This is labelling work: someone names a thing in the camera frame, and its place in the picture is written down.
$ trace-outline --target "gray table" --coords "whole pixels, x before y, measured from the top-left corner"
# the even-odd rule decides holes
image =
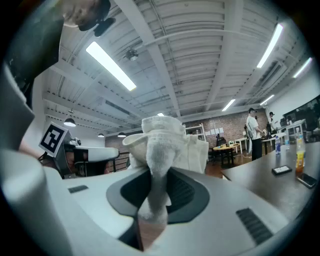
[[[308,143],[304,173],[319,180],[320,142]],[[275,176],[272,168],[287,165],[291,172]],[[281,155],[273,151],[255,161],[223,170],[228,180],[239,184],[278,208],[289,220],[294,220],[304,209],[315,188],[309,189],[296,180],[296,145],[290,151],[281,146]]]

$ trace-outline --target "man in white shirt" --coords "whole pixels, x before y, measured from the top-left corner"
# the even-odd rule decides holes
[[[256,111],[251,107],[249,115],[246,119],[246,126],[249,131],[249,136],[252,141],[252,161],[262,157],[262,143],[260,133],[263,131],[259,129],[258,122],[255,119]]]
[[[271,126],[271,134],[276,134],[277,133],[277,127],[276,127],[276,123],[278,123],[278,121],[274,121],[273,119],[273,116],[275,114],[273,112],[270,112],[269,113],[269,117],[270,117],[270,120],[269,120],[269,123],[270,123],[270,126]]]

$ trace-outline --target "water bottle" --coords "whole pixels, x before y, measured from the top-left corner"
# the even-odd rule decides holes
[[[286,130],[284,137],[285,151],[290,150],[290,140],[289,140],[289,131]]]
[[[295,128],[295,139],[297,140],[299,138],[300,138],[300,128],[297,127],[297,128]]]
[[[275,154],[280,155],[281,153],[281,141],[278,136],[275,136]]]

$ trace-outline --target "fluorescent light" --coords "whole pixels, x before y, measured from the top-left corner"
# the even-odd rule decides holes
[[[260,104],[260,106],[262,105],[262,104],[265,104],[268,100],[270,100],[273,96],[275,96],[274,94],[273,95],[271,95],[269,98],[267,98],[265,101],[263,101],[261,104]]]
[[[300,73],[309,65],[309,63],[312,61],[312,58],[308,58],[307,61],[303,64],[303,66],[298,70],[297,73],[293,76],[293,78],[297,78],[297,76],[300,75]]]
[[[231,104],[234,103],[234,102],[235,102],[235,99],[230,100],[230,102],[228,103],[228,105],[226,105],[226,106],[224,107],[224,109],[222,109],[222,111],[226,111],[227,108],[229,108],[229,107],[231,106]]]
[[[258,66],[256,66],[257,68],[260,69],[265,64],[266,60],[268,59],[269,55],[271,54],[272,50],[274,49],[283,29],[284,29],[284,27],[281,26],[280,24],[276,25],[272,39],[271,39],[267,49],[265,50]]]
[[[106,70],[108,70],[116,79],[119,80],[129,91],[136,88],[136,85],[122,71],[122,69],[114,62],[112,58],[97,44],[92,42],[86,49],[92,57],[94,57]]]

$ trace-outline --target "white towel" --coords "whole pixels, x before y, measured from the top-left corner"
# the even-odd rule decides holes
[[[170,116],[152,116],[142,120],[142,131],[126,137],[122,144],[130,152],[132,168],[146,166],[151,172],[151,190],[138,214],[143,219],[167,224],[167,172],[170,167],[204,173],[209,144],[197,135],[186,135],[186,128]]]

